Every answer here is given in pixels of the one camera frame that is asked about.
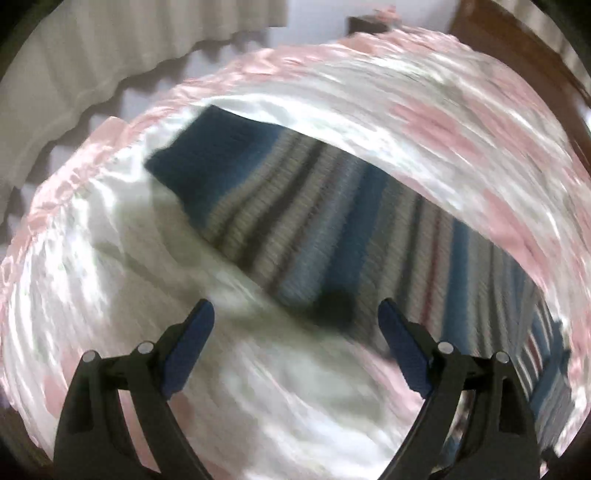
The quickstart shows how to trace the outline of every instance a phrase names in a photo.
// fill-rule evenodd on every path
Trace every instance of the screw head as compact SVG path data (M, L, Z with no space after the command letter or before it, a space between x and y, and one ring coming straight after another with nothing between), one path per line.
M152 342L142 342L138 345L138 352L142 355L146 355L154 350L154 344Z
M509 355L507 355L505 352L497 352L495 358L502 364L508 364L510 360Z
M439 350L441 353L449 355L453 352L453 345L449 342L439 342L437 344L437 350Z
M82 361L87 364L92 362L95 358L96 352L94 350L88 350L87 352L84 352L84 355L82 355Z

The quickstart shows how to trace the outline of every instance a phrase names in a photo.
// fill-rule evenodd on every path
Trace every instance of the blue striped cloth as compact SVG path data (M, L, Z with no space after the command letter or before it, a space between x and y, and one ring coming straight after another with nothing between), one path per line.
M196 230L285 308L387 354L379 302L463 353L511 356L542 446L573 408L568 352L504 250L387 173L278 125L210 107L146 168Z

